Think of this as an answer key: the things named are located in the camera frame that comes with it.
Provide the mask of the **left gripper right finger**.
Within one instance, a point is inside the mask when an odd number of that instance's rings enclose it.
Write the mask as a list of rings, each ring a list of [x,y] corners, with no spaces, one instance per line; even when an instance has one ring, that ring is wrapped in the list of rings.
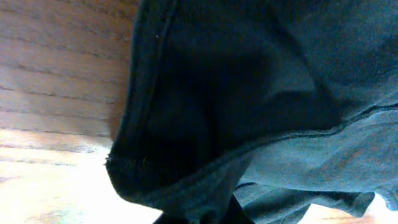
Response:
[[[244,214],[242,207],[240,206],[238,200],[234,195],[231,196],[228,209],[218,223],[219,224],[254,224],[254,222]]]

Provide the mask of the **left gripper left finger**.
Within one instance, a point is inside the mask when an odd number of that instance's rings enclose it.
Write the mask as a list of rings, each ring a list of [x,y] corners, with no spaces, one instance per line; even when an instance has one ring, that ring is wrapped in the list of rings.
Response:
[[[153,224],[187,224],[187,220],[163,213]]]

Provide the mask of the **black t-shirt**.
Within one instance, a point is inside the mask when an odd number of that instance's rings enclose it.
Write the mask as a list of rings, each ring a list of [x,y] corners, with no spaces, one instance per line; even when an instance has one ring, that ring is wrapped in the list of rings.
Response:
[[[397,210],[397,1],[141,1],[106,170],[187,223]]]

